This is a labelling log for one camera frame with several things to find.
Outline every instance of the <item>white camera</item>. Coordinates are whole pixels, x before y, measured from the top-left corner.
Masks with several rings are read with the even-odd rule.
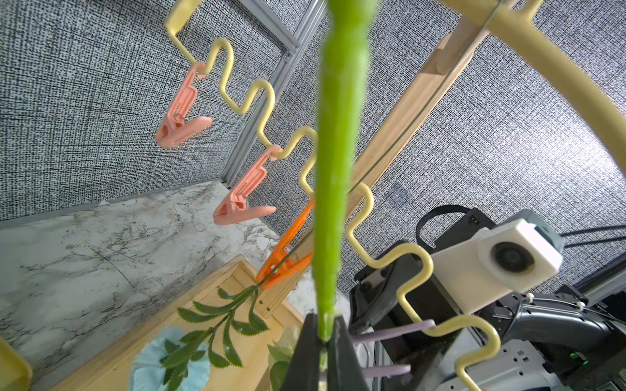
[[[463,313],[558,273],[563,257],[536,227],[517,218],[432,255],[434,275]]]

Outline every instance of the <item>patterned gray wall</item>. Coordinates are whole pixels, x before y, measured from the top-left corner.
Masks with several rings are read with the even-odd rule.
[[[2,2],[0,220],[221,174],[248,115],[223,102],[219,72],[189,114],[213,125],[172,150],[153,139],[189,68],[163,27],[173,4]],[[200,59],[220,36],[235,51],[228,92],[241,102],[282,51],[236,0],[203,2],[179,35]]]
[[[369,33],[372,60],[356,155],[457,20],[433,1],[382,2]],[[284,145],[300,125],[315,125],[319,53],[330,24],[327,17],[277,103],[267,127],[274,143]],[[535,24],[626,110],[626,3],[546,0]],[[307,141],[295,156],[271,163],[250,197],[253,205],[278,207],[265,220],[281,234],[307,202],[297,174],[310,148]],[[257,143],[244,168],[261,151]],[[567,102],[494,37],[477,49],[372,190],[375,209],[356,231],[372,255],[398,239],[414,241],[417,220],[448,203],[477,206],[496,221],[532,208],[558,231],[626,221],[626,180],[602,145]],[[423,236],[432,244],[452,221],[429,223]],[[625,250],[624,242],[568,249],[559,275],[539,289],[576,282]],[[345,241],[342,261],[339,287],[347,293],[364,264]]]
[[[267,6],[276,14],[289,31],[295,33],[304,11],[309,5],[308,0],[265,0]]]

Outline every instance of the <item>clothespin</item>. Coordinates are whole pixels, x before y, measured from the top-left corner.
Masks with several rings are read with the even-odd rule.
[[[269,159],[276,160],[274,153],[282,152],[280,145],[272,145],[257,159],[248,169],[248,172],[230,190],[230,193],[222,200],[221,204],[213,212],[213,220],[217,225],[228,225],[250,220],[256,217],[267,216],[276,211],[275,206],[256,206],[248,209],[249,194],[257,188],[259,183],[267,175],[263,164]]]
[[[212,120],[209,117],[197,117],[185,122],[185,116],[198,96],[198,89],[192,84],[193,80],[204,78],[198,74],[198,68],[202,66],[204,64],[201,62],[193,64],[187,72],[183,84],[176,92],[174,100],[167,109],[167,113],[155,134],[155,140],[159,146],[163,148],[176,146],[211,125]]]
[[[289,243],[291,243],[295,235],[300,231],[304,223],[307,221],[307,217],[309,216],[309,213],[311,213],[311,210],[313,210],[314,205],[315,202],[313,201],[313,199],[311,199],[307,207],[304,208],[304,211],[300,213],[300,216],[295,219],[294,223],[291,224],[287,232],[285,232],[285,235],[283,235],[283,237],[280,239],[280,242],[278,242],[278,245],[276,245],[276,247],[272,251],[272,254],[268,257],[267,261],[265,261],[261,270],[259,270],[259,274],[257,274],[257,283],[263,281],[265,276],[267,276],[272,271],[272,269],[274,269],[287,255],[287,246],[289,246]],[[299,261],[296,261],[293,258],[289,258],[287,261],[285,261],[285,263],[280,266],[277,272],[275,272],[270,278],[267,279],[267,281],[263,285],[261,285],[261,287],[263,289],[269,289],[273,287],[285,278],[309,266],[312,259],[313,253],[305,256]]]

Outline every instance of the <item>white marble floor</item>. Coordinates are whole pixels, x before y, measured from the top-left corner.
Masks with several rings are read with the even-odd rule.
[[[19,265],[18,283],[0,292],[0,335],[33,366],[34,391],[234,256],[263,264],[278,241],[265,224],[213,224],[227,192],[210,181],[0,230],[0,263]],[[307,313],[314,297],[308,274],[288,299]],[[349,313],[345,297],[336,302]]]

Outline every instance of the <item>artificial plant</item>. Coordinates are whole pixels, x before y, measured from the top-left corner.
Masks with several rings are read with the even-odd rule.
[[[333,30],[322,51],[317,110],[317,178],[313,277],[319,337],[328,341],[335,318],[347,193],[367,76],[367,28],[376,0],[329,0]]]
[[[230,300],[230,303],[222,307],[211,307],[202,303],[193,302],[196,311],[187,308],[178,308],[178,314],[190,323],[203,323],[223,315],[223,318],[213,327],[206,330],[194,330],[185,334],[177,342],[165,340],[165,350],[167,355],[161,358],[161,365],[166,368],[163,384],[167,385],[167,391],[178,389],[183,379],[187,377],[187,365],[189,361],[197,361],[208,355],[209,362],[214,368],[226,368],[231,365],[243,368],[241,358],[237,354],[230,339],[231,329],[241,335],[252,336],[269,330],[265,322],[254,313],[254,304],[259,297],[260,286],[272,275],[269,273],[260,283],[253,287],[247,287],[235,295],[229,295],[224,289],[219,288],[218,295]],[[248,297],[253,296],[252,304],[248,314],[248,322],[235,320],[235,311],[245,302]],[[213,341],[220,328],[224,324],[223,333],[223,355],[213,351]],[[200,346],[207,341],[208,350],[201,349]]]

